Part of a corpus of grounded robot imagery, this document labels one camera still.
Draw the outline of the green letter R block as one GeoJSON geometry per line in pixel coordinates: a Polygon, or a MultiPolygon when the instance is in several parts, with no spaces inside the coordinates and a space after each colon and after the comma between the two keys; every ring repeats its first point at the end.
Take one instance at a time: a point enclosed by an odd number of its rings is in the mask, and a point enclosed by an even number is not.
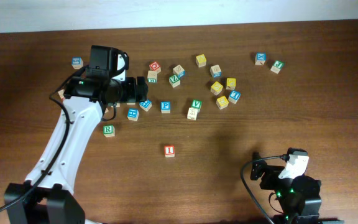
{"type": "Polygon", "coordinates": [[[114,137],[116,135],[116,130],[113,125],[105,125],[103,126],[103,134],[105,137],[114,137]]]}

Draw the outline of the red letter I block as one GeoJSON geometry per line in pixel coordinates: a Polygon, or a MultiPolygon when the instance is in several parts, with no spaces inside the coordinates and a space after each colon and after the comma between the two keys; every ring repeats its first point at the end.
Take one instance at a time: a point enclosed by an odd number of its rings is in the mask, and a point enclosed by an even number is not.
{"type": "Polygon", "coordinates": [[[165,157],[175,157],[175,147],[174,146],[164,146],[164,155],[165,155],[165,157]]]}

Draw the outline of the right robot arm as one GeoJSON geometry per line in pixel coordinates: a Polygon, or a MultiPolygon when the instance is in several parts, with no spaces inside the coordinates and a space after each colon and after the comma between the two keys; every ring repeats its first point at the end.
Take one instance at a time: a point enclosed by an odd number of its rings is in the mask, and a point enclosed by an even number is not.
{"type": "Polygon", "coordinates": [[[258,152],[253,152],[252,160],[243,165],[242,169],[252,166],[250,180],[260,180],[259,187],[271,191],[270,196],[279,202],[281,210],[270,218],[246,187],[269,223],[344,223],[337,218],[320,219],[321,181],[305,174],[308,161],[307,151],[290,147],[286,154],[279,156],[261,157],[258,152]]]}

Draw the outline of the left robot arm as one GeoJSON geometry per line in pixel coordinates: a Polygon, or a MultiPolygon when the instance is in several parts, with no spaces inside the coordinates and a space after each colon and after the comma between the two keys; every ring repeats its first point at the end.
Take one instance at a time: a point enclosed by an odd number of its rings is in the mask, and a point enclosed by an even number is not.
{"type": "Polygon", "coordinates": [[[147,99],[144,77],[126,77],[129,56],[112,47],[94,45],[90,61],[57,89],[62,100],[58,123],[36,166],[21,184],[9,184],[5,209],[10,223],[89,223],[74,198],[81,159],[107,107],[147,99]]]}

